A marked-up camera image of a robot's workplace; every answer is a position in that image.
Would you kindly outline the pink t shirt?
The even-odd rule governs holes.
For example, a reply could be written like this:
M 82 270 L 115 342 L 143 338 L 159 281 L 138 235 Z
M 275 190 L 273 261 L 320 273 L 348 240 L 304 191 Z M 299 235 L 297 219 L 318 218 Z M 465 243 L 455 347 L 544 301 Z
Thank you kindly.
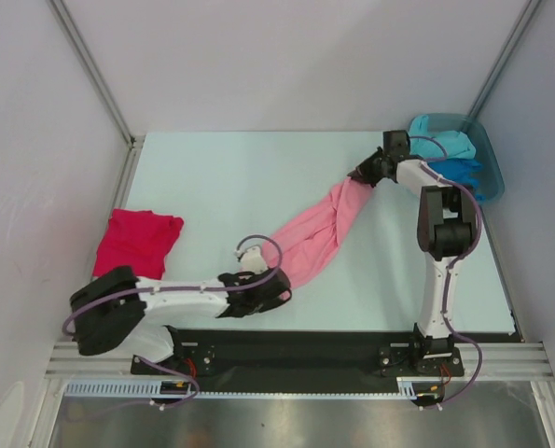
M 351 178 L 339 182 L 262 245 L 263 259 L 281 269 L 291 288 L 307 285 L 337 256 L 372 192 Z

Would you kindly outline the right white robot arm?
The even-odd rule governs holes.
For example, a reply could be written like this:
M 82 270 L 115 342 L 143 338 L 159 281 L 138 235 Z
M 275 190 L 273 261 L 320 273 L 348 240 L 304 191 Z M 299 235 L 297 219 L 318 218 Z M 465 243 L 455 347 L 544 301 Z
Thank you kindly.
M 375 187 L 390 179 L 419 199 L 417 242 L 425 255 L 423 304 L 409 345 L 381 350 L 382 374 L 434 377 L 461 363 L 455 349 L 452 308 L 463 261 L 479 244 L 482 218 L 471 190 L 431 169 L 410 153 L 405 131 L 386 131 L 382 145 L 349 173 Z

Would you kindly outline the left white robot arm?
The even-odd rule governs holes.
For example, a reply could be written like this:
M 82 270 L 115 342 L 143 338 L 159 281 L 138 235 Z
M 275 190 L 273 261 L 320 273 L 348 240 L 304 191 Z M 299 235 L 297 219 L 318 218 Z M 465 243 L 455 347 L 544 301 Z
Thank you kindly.
M 185 361 L 172 336 L 182 318 L 243 318 L 271 311 L 291 296 L 290 281 L 277 268 L 187 284 L 138 277 L 131 267 L 120 266 L 71 296 L 72 313 L 62 331 L 83 357 L 119 351 L 172 373 Z

